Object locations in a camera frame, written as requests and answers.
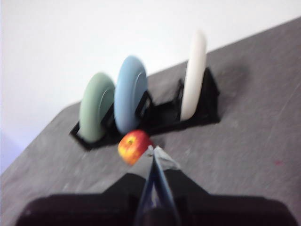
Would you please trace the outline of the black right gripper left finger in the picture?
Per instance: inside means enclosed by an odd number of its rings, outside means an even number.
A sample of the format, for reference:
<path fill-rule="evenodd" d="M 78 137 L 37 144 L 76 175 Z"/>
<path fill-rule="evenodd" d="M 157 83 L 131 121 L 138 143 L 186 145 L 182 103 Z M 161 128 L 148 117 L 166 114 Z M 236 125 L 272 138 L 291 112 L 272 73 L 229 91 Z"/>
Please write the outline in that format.
<path fill-rule="evenodd" d="M 18 226 L 131 225 L 153 162 L 148 147 L 120 179 L 102 193 L 52 194 L 29 202 L 16 221 Z"/>

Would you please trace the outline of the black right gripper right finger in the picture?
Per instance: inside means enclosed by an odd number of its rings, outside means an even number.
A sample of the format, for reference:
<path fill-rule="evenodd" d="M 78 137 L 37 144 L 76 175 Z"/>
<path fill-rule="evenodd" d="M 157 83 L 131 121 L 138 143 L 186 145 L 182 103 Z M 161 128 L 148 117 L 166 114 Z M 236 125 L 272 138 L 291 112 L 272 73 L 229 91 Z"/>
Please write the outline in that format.
<path fill-rule="evenodd" d="M 262 196 L 212 194 L 188 177 L 161 147 L 155 147 L 184 226 L 296 226 L 282 202 Z"/>

